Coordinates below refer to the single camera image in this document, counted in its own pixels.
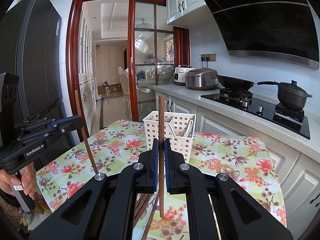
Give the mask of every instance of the white countertop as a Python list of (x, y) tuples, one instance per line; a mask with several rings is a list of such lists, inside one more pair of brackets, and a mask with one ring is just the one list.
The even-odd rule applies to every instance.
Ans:
[(224, 104), (214, 102), (212, 100), (202, 98), (201, 95), (218, 94), (216, 90), (190, 90), (185, 86), (162, 85), (154, 86), (154, 90), (168, 94), (173, 97), (181, 98), (195, 105), (207, 108), (211, 111), (222, 114), (240, 123), (243, 123), (253, 129), (256, 129), (288, 146), (302, 152), (303, 154), (320, 163), (320, 121), (308, 117), (310, 140), (292, 132), (280, 125), (272, 123), (261, 117), (246, 113), (239, 109)]

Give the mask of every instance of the silver screw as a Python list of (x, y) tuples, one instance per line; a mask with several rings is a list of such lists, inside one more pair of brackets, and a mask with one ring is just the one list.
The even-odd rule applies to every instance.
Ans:
[(189, 168), (190, 168), (190, 165), (187, 163), (180, 164), (180, 169), (182, 169), (183, 171), (187, 171), (189, 170)]
[(141, 169), (143, 168), (143, 164), (142, 164), (142, 163), (135, 163), (135, 164), (133, 165), (133, 168), (134, 168), (135, 170), (141, 170)]
[(219, 178), (220, 180), (225, 181), (225, 180), (227, 180), (227, 179), (229, 178), (229, 176), (228, 176), (227, 174), (225, 174), (225, 173), (220, 173), (220, 174), (218, 175), (218, 178)]
[(94, 179), (97, 181), (101, 181), (105, 178), (106, 176), (103, 173), (98, 173), (94, 176)]

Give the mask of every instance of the beige wall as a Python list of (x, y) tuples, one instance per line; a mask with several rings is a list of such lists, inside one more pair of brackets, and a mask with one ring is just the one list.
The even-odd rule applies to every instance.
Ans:
[(118, 68), (124, 68), (123, 52), (128, 41), (106, 41), (96, 46), (97, 85), (108, 81), (109, 85), (119, 84)]

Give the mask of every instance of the cabinet handle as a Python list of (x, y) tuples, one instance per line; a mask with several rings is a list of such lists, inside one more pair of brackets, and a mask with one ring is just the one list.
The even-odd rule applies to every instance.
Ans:
[(313, 199), (313, 200), (310, 201), (310, 204), (312, 204), (318, 197), (320, 197), (320, 193), (316, 196), (315, 199)]

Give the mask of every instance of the white plastic basket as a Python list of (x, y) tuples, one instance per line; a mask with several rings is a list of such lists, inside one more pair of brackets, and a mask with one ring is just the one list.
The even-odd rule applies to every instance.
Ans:
[[(152, 111), (143, 119), (146, 142), (149, 150), (152, 148), (153, 139), (159, 138), (158, 121), (158, 111)], [(188, 163), (190, 159), (195, 122), (195, 114), (164, 112), (164, 138), (170, 139), (171, 149), (183, 154), (186, 163)], [(189, 123), (191, 123), (193, 127), (188, 135), (185, 135)]]

